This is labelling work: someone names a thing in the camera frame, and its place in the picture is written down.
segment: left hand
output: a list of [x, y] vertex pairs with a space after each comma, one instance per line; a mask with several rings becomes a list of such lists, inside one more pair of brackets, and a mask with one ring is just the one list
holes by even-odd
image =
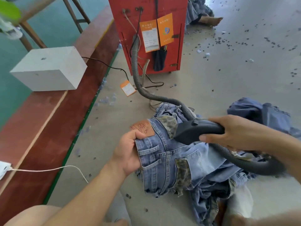
[[112, 160], [121, 166], [126, 176], [141, 166], [134, 140], [143, 138], [146, 138], [145, 134], [132, 130], [121, 137], [119, 145], [113, 152]]

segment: red machine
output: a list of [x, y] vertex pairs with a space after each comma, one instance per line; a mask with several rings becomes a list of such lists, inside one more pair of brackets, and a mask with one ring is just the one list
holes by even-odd
[[[147, 74], [172, 72], [180, 69], [187, 2], [188, 0], [158, 0], [159, 18], [172, 13], [173, 42], [167, 44], [167, 55], [164, 69], [162, 71], [155, 72], [153, 69], [154, 62], [152, 52], [145, 52], [143, 36], [141, 30], [139, 30], [141, 47], [138, 56], [142, 58], [138, 59], [138, 62], [141, 65], [141, 68], [138, 68], [140, 75], [142, 75], [142, 68], [146, 62], [144, 59], [150, 60], [146, 70]], [[130, 49], [133, 43], [133, 38], [136, 35], [135, 30], [138, 28], [140, 9], [141, 7], [143, 8], [140, 22], [156, 20], [157, 16], [155, 0], [109, 0], [109, 3], [112, 9], [123, 51], [126, 56], [126, 61], [131, 71]]]

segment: sun design on leather patch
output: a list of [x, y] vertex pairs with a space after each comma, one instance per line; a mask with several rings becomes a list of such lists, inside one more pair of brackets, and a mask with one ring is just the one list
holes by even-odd
[[151, 123], [148, 120], [139, 121], [131, 126], [131, 129], [137, 129], [139, 132], [142, 132], [146, 135], [146, 137], [154, 136], [155, 131]]

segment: red painted ledge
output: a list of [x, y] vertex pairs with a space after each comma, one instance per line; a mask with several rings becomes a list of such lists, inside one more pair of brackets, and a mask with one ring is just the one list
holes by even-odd
[[[109, 64], [119, 43], [110, 7], [89, 24], [75, 42], [81, 56]], [[60, 167], [107, 71], [85, 59], [87, 69], [76, 90], [33, 92], [0, 132], [0, 160], [14, 168]], [[58, 171], [13, 171], [0, 181], [0, 225], [21, 211], [43, 203]]]

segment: flexible hose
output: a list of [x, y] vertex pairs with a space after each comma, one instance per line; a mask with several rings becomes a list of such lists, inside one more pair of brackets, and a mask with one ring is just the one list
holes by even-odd
[[[181, 106], [181, 110], [184, 114], [184, 116], [187, 118], [189, 121], [196, 120], [194, 115], [191, 113], [190, 109], [184, 105], [181, 101], [172, 99], [172, 98], [167, 98], [163, 96], [157, 96], [150, 94], [148, 91], [146, 91], [140, 82], [139, 79], [139, 73], [138, 73], [138, 40], [137, 38], [133, 42], [132, 46], [132, 58], [131, 58], [131, 66], [132, 66], [132, 73], [133, 73], [133, 79], [134, 83], [136, 85], [136, 88], [138, 92], [145, 98], [154, 100], [154, 101], [159, 101], [159, 102], [167, 102], [171, 103], [177, 106]], [[276, 158], [271, 157], [265, 162], [254, 162], [254, 161], [246, 161], [242, 159], [236, 158], [228, 148], [225, 148], [219, 144], [212, 144], [215, 150], [217, 150], [225, 159], [229, 160], [231, 163], [234, 165], [238, 166], [239, 168], [242, 168], [243, 170], [246, 170], [250, 173], [254, 173], [257, 175], [277, 175], [282, 172], [284, 172], [286, 169], [284, 165], [279, 162]]]

